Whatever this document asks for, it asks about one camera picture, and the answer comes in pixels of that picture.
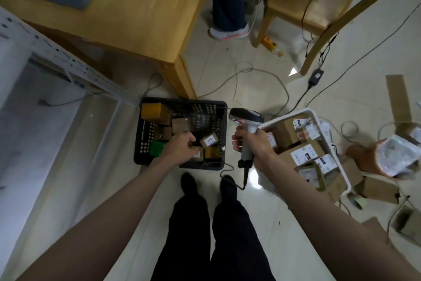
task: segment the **tape roll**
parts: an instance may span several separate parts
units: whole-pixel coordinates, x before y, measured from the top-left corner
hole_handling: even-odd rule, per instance
[[[359,210],[363,210],[367,205],[367,199],[355,193],[348,193],[348,200]]]

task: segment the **white plastic bin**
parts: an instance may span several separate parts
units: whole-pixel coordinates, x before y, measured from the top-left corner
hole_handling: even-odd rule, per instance
[[[318,127],[320,129],[320,133],[321,133],[321,136],[320,136],[321,140],[319,140],[319,144],[322,146],[322,148],[324,149],[325,152],[329,152],[330,153],[330,155],[333,157],[334,161],[338,165],[338,168],[339,168],[342,176],[344,177],[345,182],[346,182],[346,185],[347,185],[347,189],[343,192],[342,195],[343,196],[346,195],[347,193],[349,193],[351,191],[350,181],[349,181],[348,177],[346,176],[345,171],[344,171],[344,168],[342,168],[342,165],[339,162],[338,157],[336,156],[334,150],[332,149],[332,145],[329,144],[330,143],[330,140],[328,140],[325,137],[325,135],[323,134],[323,132],[321,131],[322,124],[320,123],[319,118],[317,117],[316,113],[312,109],[310,109],[310,108],[304,108],[304,109],[300,109],[298,111],[294,111],[294,112],[292,112],[290,114],[287,114],[287,115],[284,115],[284,116],[281,116],[281,117],[272,119],[271,121],[268,121],[266,123],[263,123],[262,125],[259,126],[259,128],[262,129],[262,130],[267,130],[267,129],[271,128],[272,125],[278,123],[281,120],[288,119],[288,118],[294,117],[294,116],[299,115],[299,114],[302,114],[302,113],[308,114],[308,116],[311,117],[311,119],[313,120],[313,122],[318,125]],[[259,184],[263,188],[265,188],[265,189],[267,189],[269,191],[272,191],[274,193],[277,193],[276,190],[275,190],[275,188],[274,188],[274,186],[269,182],[269,180],[266,177],[263,177],[262,175],[259,176]]]

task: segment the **hand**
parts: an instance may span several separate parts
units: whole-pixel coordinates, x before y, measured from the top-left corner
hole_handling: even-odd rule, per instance
[[[257,129],[256,134],[250,134],[243,130],[243,126],[238,126],[235,135],[232,136],[232,145],[235,151],[242,151],[243,140],[247,141],[247,145],[254,154],[254,165],[257,169],[264,172],[267,164],[267,158],[271,155],[276,156],[267,138],[265,131]]]
[[[199,152],[199,148],[190,148],[188,146],[190,141],[196,141],[196,138],[192,133],[179,133],[174,135],[164,146],[164,149],[159,156],[160,160],[165,160],[171,168],[188,161]]]

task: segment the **white sneaker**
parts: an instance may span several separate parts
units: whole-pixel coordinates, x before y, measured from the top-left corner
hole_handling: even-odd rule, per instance
[[[216,28],[210,28],[208,32],[212,38],[223,42],[229,39],[243,39],[250,34],[250,29],[247,23],[244,28],[241,28],[234,32],[218,31]]]

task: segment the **plastic bottle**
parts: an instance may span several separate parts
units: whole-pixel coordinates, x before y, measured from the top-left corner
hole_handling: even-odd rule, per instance
[[[263,37],[261,44],[266,47],[271,53],[277,54],[279,57],[284,55],[284,52],[282,52],[279,48],[279,44],[275,43],[270,39],[270,37],[266,36]]]

